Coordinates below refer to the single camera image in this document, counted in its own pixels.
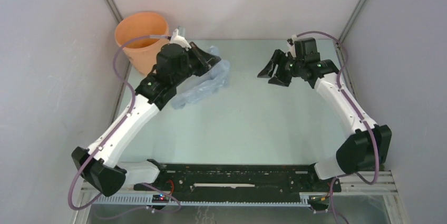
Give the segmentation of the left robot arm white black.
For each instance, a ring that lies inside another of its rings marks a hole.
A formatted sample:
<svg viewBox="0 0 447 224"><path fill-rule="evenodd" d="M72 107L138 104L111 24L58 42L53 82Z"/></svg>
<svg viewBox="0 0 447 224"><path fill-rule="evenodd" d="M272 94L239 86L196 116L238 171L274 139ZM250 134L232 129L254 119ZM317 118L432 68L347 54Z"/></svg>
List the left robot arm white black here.
<svg viewBox="0 0 447 224"><path fill-rule="evenodd" d="M191 42L170 43L156 55L156 64L132 93L125 110L94 143L77 147L72 159L81 177L109 197L123 186L147 183L153 190L166 186L162 166L154 160L120 162L120 156L142 127L173 99L174 107L198 102L225 85L230 64Z"/></svg>

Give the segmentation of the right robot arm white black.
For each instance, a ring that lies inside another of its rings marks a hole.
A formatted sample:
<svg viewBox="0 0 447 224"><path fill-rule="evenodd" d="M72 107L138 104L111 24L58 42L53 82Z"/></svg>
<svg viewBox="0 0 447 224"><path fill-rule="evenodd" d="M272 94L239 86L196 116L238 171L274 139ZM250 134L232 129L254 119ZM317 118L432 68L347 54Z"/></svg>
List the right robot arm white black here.
<svg viewBox="0 0 447 224"><path fill-rule="evenodd" d="M276 49L258 78L270 84L288 87L294 77L307 82L337 114L345 142L334 157L313 165L307 176L307 186L321 191L328 179L365 169L379 171L385 162L392 138L388 125L379 125L354 99L341 78L341 71L332 60L322 60L314 38L287 41L289 49Z"/></svg>

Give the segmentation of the light blue plastic trash bag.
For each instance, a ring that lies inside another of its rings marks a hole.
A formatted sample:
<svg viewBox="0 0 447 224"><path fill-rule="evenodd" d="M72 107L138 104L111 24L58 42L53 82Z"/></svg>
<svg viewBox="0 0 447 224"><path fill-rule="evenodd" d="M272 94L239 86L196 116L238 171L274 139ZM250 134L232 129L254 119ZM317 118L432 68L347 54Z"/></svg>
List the light blue plastic trash bag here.
<svg viewBox="0 0 447 224"><path fill-rule="evenodd" d="M217 93L229 84L230 62L221 59L203 76L192 76L177 87L177 94L170 100L175 109L182 109L188 104L195 104Z"/></svg>

